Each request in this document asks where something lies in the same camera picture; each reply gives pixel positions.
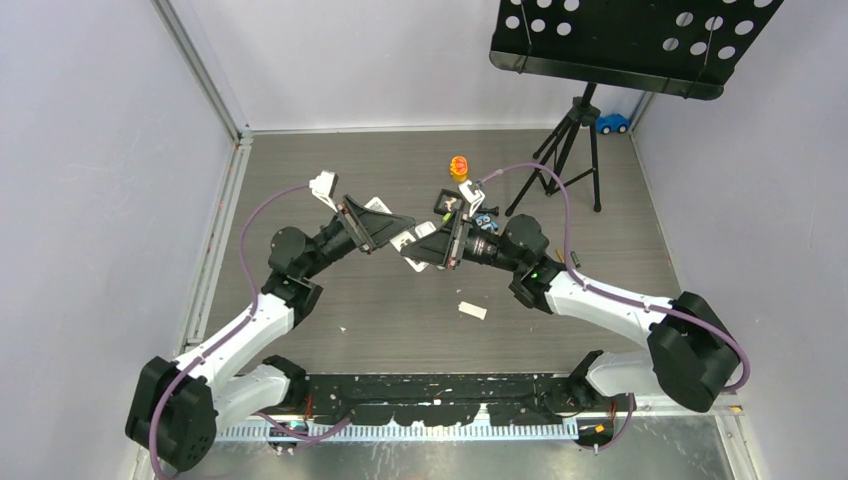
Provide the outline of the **white remote control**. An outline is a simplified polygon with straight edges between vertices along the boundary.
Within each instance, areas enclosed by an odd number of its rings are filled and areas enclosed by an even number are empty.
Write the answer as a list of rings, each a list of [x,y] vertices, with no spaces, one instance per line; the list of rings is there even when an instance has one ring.
[[[422,239],[438,230],[432,221],[426,221],[415,226],[414,233],[417,239]]]
[[[372,197],[365,204],[365,207],[380,213],[391,214],[391,210],[379,197]],[[403,231],[398,235],[394,236],[390,240],[390,244],[398,253],[400,253],[404,246],[411,244],[416,240],[417,237],[414,233],[414,229],[412,229]],[[428,266],[426,262],[416,261],[405,256],[403,256],[403,258],[416,273],[423,272]]]

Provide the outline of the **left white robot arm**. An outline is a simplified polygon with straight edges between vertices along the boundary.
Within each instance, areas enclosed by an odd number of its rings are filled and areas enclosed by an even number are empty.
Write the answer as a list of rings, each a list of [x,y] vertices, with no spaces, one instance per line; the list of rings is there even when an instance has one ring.
[[[148,450],[155,475],[166,478],[165,467],[175,473],[193,469],[219,432],[265,408],[298,412],[307,398],[302,367],[279,355],[247,374],[243,367],[314,310],[323,289],[313,277],[354,251],[388,245],[414,226],[409,216],[345,196],[316,234],[279,229],[270,241],[270,275],[263,285],[249,283],[253,297],[245,310],[177,358],[156,356],[142,367],[125,434]]]

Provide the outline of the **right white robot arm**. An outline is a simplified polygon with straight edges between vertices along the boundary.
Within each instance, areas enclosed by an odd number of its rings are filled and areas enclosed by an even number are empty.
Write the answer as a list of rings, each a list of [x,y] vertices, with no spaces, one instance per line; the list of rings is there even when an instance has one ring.
[[[473,262],[507,271],[509,289],[523,306],[638,344],[640,351],[629,354],[592,351],[568,374],[564,396],[580,408],[596,410],[623,394],[663,394],[688,410],[709,411],[743,363],[738,343],[709,304],[691,292],[651,297],[598,282],[549,256],[549,244],[529,215],[511,218],[498,234],[452,216],[400,252],[445,269]]]

